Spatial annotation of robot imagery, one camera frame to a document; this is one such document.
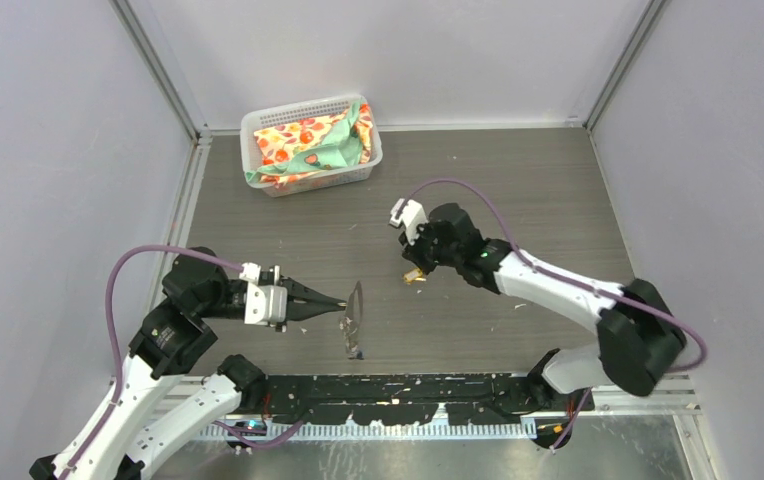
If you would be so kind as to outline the yellow tagged key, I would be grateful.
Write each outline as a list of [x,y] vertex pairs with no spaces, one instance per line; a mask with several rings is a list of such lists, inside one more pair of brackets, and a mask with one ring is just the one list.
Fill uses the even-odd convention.
[[425,282],[426,274],[420,268],[414,268],[402,276],[403,281],[407,285],[411,285],[417,282]]

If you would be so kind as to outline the metal key organizer plate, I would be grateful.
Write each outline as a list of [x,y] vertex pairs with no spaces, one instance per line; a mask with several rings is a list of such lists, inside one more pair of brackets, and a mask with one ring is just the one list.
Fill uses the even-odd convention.
[[349,352],[361,350],[359,332],[363,319],[363,305],[363,288],[361,282],[357,281],[347,299],[345,310],[339,319],[339,328],[344,339],[347,356]]

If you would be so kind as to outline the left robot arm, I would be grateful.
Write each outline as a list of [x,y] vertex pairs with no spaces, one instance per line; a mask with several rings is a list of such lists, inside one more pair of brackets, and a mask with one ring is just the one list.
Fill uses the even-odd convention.
[[[163,300],[143,319],[123,352],[113,316],[117,277],[140,253],[175,254],[163,277]],[[260,368],[240,354],[228,356],[191,395],[154,423],[159,403],[217,341],[210,318],[240,320],[282,332],[290,322],[345,310],[344,300],[282,275],[277,266],[232,263],[206,247],[144,245],[114,265],[105,291],[107,330],[115,363],[103,401],[80,433],[59,453],[37,459],[33,479],[149,479],[204,427],[235,410],[256,412],[267,395]]]

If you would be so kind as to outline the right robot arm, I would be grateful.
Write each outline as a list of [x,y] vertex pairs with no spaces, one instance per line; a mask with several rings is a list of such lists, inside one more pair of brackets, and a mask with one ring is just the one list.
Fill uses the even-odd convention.
[[667,305],[647,281],[600,282],[533,258],[507,240],[483,237],[456,203],[426,213],[400,199],[389,223],[401,231],[403,258],[421,274],[451,268],[473,287],[533,302],[595,335],[590,345],[549,351],[528,373],[530,400],[542,410],[603,385],[646,397],[687,345],[685,333],[661,319]]

